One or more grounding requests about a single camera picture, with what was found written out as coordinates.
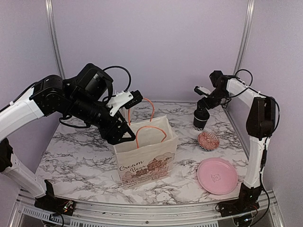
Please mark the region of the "white paper gift bag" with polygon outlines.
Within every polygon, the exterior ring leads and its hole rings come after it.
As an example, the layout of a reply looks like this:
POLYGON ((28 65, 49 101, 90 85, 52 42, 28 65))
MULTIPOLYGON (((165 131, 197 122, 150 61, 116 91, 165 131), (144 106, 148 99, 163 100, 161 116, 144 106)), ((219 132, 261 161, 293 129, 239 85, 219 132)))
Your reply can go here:
POLYGON ((117 170, 125 190, 142 186, 170 176, 178 144, 178 135, 167 117, 154 118, 155 107, 149 120, 131 122, 127 125, 134 132, 134 141, 113 146, 117 170))

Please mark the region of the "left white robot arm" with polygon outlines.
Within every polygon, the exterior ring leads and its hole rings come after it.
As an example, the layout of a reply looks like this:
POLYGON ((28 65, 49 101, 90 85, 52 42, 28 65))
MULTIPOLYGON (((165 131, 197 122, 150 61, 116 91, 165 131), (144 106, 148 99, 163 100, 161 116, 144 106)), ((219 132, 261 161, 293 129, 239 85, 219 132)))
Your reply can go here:
POLYGON ((35 206, 45 210, 66 212, 73 201, 55 196, 53 186, 25 167, 9 144, 9 136, 23 132, 21 140, 29 148, 30 139, 39 139, 29 127, 35 120, 61 113, 61 123, 71 117, 83 121, 83 128, 95 126, 102 139, 111 145, 133 141, 136 136, 119 110, 142 101, 139 91, 113 94, 112 79, 101 73, 62 79, 51 75, 29 86, 17 100, 0 113, 0 171, 31 193, 35 206))

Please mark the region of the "black paper coffee cup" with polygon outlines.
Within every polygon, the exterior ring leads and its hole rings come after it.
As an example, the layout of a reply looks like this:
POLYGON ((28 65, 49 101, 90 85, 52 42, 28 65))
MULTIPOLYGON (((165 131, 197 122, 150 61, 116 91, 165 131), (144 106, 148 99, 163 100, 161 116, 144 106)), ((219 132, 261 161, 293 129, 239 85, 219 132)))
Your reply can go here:
POLYGON ((205 128, 209 117, 210 116, 208 114, 195 113, 193 120, 194 129, 197 131, 202 131, 205 128))

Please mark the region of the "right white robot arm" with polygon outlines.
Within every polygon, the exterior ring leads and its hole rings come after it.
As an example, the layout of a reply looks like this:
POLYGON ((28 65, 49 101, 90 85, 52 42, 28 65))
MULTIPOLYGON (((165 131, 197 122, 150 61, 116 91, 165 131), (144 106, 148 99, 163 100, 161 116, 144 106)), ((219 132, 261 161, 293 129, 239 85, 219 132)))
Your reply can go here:
POLYGON ((237 75, 224 75, 221 71, 215 70, 209 78, 214 87, 213 91, 202 86, 194 88, 202 97, 197 102, 194 112, 195 129, 201 129, 200 123, 206 124, 209 118, 208 111, 221 105, 223 99, 230 101, 238 97, 250 108, 246 121, 246 131, 250 138, 247 172, 241 183, 238 198, 220 202, 217 207, 222 215, 258 209, 258 198, 265 190, 262 175, 267 160, 267 149, 280 119, 279 106, 273 97, 256 91, 237 75))

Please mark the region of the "black plastic cup lid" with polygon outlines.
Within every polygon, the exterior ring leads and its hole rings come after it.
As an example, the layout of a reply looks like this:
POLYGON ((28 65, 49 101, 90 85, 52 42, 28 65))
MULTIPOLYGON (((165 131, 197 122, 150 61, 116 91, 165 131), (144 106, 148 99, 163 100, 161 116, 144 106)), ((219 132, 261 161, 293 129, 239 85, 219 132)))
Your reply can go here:
POLYGON ((207 109, 201 109, 201 110, 196 109, 194 111, 194 117, 199 121, 207 121, 210 117, 210 114, 207 109))

